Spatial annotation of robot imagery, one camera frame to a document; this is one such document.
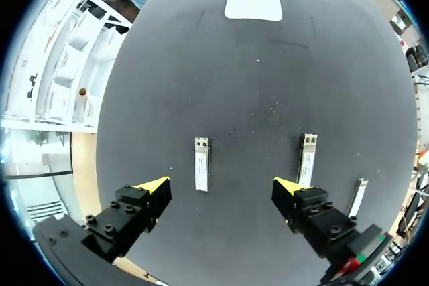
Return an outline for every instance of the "desk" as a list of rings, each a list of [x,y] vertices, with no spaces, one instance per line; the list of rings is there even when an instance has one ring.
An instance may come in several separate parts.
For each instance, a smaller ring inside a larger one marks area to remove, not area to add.
[[[316,285],[328,263],[271,202],[317,133],[312,183],[346,211],[369,180],[361,231],[390,229],[416,149],[400,44],[372,0],[282,0],[281,22],[228,20],[226,0],[149,0],[101,108],[102,206],[124,184],[168,175],[172,201],[127,257],[185,285]],[[194,189],[194,138],[210,137],[211,187]]]

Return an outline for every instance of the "wooden floor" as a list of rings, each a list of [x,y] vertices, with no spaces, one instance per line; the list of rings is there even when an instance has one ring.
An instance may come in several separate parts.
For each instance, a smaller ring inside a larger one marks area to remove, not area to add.
[[[82,215],[97,215],[101,212],[95,155],[97,152],[97,135],[90,133],[72,134],[72,164],[74,185]],[[126,257],[117,258],[116,266],[139,278],[156,282],[144,269],[134,264]]]

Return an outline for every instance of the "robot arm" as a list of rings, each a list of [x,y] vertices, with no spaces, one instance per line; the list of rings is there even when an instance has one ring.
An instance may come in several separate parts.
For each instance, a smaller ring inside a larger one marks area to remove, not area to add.
[[[33,229],[46,259],[67,285],[153,285],[114,267],[142,232],[151,232],[171,200],[170,179],[124,186],[115,192],[110,206],[79,226],[69,216],[50,217]],[[356,218],[348,218],[327,200],[319,187],[302,187],[275,178],[272,201],[294,234],[302,234],[321,258],[331,266],[321,279],[360,281],[379,260],[392,237],[375,225],[365,232],[355,229]]]
[[[277,177],[271,199],[290,230],[302,234],[316,254],[330,262],[321,283],[360,281],[392,240],[376,225],[358,232],[357,218],[337,210],[319,187],[302,187]]]

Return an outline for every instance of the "screw head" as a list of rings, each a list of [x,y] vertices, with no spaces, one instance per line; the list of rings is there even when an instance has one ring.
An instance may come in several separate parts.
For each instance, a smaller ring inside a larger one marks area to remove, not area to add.
[[[94,224],[96,222],[95,217],[92,214],[89,214],[88,216],[86,216],[86,221],[89,224]]]
[[[115,201],[115,200],[111,201],[110,202],[110,208],[112,208],[112,209],[118,209],[119,208],[118,201]]]
[[[341,231],[341,228],[338,227],[338,226],[332,226],[329,229],[330,234],[333,235],[333,236],[336,235],[336,234],[338,234],[340,231]]]
[[[111,224],[107,224],[104,227],[104,231],[105,231],[106,234],[112,235],[112,234],[115,233],[115,228]]]
[[[318,212],[319,212],[319,208],[317,207],[311,207],[310,209],[308,209],[309,214],[317,214]]]
[[[125,212],[128,213],[128,214],[133,214],[134,211],[135,211],[135,208],[133,206],[127,205],[125,207]]]

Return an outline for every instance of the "white pad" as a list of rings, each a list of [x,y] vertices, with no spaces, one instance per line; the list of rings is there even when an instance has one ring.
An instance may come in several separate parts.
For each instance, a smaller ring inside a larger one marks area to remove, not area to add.
[[[280,0],[227,0],[225,17],[281,21],[282,4]]]

